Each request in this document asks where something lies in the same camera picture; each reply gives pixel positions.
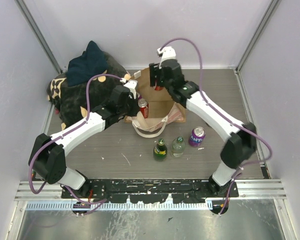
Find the red Coke can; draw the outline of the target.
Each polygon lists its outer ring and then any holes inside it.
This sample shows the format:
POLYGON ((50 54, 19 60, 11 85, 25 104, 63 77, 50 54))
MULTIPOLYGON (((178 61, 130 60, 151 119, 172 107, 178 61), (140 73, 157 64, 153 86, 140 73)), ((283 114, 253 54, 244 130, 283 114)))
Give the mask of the red Coke can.
POLYGON ((162 86, 158 86, 158 85, 157 85, 157 86, 155 87, 155 90, 156 90, 156 91, 161 91, 162 89, 163 89, 162 86))
POLYGON ((144 98, 138 100, 139 110, 142 113, 143 117, 146 119, 149 116, 149 104, 144 98))

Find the tan canvas tote bag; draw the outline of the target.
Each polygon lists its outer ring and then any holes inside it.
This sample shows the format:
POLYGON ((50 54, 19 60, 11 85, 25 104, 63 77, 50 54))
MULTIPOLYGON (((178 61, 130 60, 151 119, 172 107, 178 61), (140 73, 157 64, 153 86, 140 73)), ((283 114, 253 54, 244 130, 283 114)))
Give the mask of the tan canvas tote bag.
POLYGON ((140 114, 134 117, 126 116, 124 122, 131 124, 135 132, 143 138, 156 138, 162 134, 168 124, 185 123, 186 109, 172 100, 168 91, 163 88, 155 90, 150 86, 150 70, 144 68, 131 76, 138 81, 137 93, 148 103, 148 117, 140 114))

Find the green Perrier bottle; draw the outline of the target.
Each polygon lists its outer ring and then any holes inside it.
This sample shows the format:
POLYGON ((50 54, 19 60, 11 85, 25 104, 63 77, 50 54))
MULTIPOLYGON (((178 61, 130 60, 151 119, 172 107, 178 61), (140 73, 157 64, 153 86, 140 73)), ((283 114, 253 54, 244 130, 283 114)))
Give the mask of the green Perrier bottle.
POLYGON ((165 145, 165 140, 160 138, 153 148, 153 157, 156 161, 162 162, 166 159, 168 154, 168 148, 165 145))

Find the clear glass Chang bottle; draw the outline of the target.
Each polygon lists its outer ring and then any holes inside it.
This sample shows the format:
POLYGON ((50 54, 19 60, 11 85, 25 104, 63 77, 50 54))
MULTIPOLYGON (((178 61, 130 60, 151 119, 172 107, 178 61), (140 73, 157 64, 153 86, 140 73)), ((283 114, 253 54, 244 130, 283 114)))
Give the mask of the clear glass Chang bottle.
POLYGON ((186 148, 186 143, 182 136, 178 136, 172 141, 170 152, 175 158, 179 158, 183 155, 186 148))

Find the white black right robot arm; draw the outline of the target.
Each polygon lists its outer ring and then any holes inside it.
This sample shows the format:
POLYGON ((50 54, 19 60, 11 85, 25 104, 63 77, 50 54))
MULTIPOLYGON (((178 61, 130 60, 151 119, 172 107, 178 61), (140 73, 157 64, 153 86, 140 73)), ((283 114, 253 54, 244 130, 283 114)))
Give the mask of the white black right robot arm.
POLYGON ((175 59, 149 64, 149 84, 163 87, 171 98, 203 119, 224 141, 220 152, 221 162, 208 179, 208 189, 221 197, 243 161, 257 150, 256 126, 242 123, 211 101, 199 86, 185 80, 180 64, 175 59))

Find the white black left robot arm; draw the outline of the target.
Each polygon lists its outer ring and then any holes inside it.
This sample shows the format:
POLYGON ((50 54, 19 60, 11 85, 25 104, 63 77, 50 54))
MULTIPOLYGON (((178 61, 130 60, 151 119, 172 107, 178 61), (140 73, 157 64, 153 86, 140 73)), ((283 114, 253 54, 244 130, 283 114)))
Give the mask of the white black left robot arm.
POLYGON ((126 116, 135 116, 139 111, 137 86, 135 80, 117 85, 108 101, 93 108, 85 118, 66 130, 37 136, 28 162, 30 171, 36 172, 48 184, 59 183, 72 188, 78 198, 87 197, 90 185, 83 174, 66 166, 66 156, 91 136, 126 116))

